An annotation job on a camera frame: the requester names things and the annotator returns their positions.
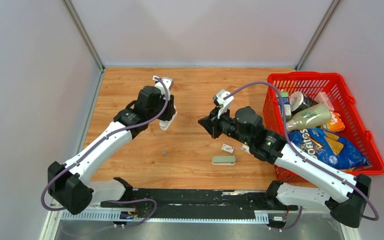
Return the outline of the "white stapler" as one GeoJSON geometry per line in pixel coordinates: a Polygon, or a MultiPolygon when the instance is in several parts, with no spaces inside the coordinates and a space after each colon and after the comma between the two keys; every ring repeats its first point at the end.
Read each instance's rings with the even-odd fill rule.
{"type": "Polygon", "coordinates": [[[176,107],[174,106],[174,114],[173,116],[171,117],[170,120],[160,120],[159,121],[159,127],[162,131],[167,131],[170,127],[170,125],[172,124],[172,122],[174,121],[175,117],[177,116],[178,112],[177,112],[177,109],[176,107]]]}

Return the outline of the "grey green stapler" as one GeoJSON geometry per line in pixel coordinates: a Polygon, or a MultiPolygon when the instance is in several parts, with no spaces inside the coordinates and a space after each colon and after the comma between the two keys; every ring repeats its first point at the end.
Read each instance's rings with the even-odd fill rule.
{"type": "Polygon", "coordinates": [[[236,164],[236,157],[233,155],[225,155],[225,156],[213,156],[211,159],[211,163],[213,165],[226,165],[226,166],[232,166],[236,164]]]}

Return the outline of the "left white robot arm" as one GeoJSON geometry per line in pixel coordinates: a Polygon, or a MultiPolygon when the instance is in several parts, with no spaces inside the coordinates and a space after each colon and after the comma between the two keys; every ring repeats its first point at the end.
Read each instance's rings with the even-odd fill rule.
{"type": "Polygon", "coordinates": [[[149,123],[159,120],[166,131],[176,117],[172,85],[166,80],[142,88],[136,100],[119,111],[104,132],[90,145],[63,164],[53,162],[47,169],[48,183],[41,193],[42,207],[53,211],[45,203],[49,194],[60,205],[77,215],[90,204],[115,201],[128,207],[133,201],[129,185],[119,177],[108,181],[91,181],[98,168],[118,149],[146,130],[149,123]]]}

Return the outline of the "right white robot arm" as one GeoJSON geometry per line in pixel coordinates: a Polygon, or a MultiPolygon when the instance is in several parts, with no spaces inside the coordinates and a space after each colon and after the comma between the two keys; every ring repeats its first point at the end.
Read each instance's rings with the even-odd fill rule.
{"type": "Polygon", "coordinates": [[[248,146],[256,159],[287,169],[316,188],[293,186],[275,180],[267,189],[266,205],[279,209],[282,205],[300,206],[328,212],[336,221],[358,228],[369,200],[371,178],[335,169],[305,153],[277,132],[266,129],[263,119],[250,106],[240,108],[234,117],[227,110],[215,107],[208,116],[198,120],[213,139],[226,135],[248,146]]]}

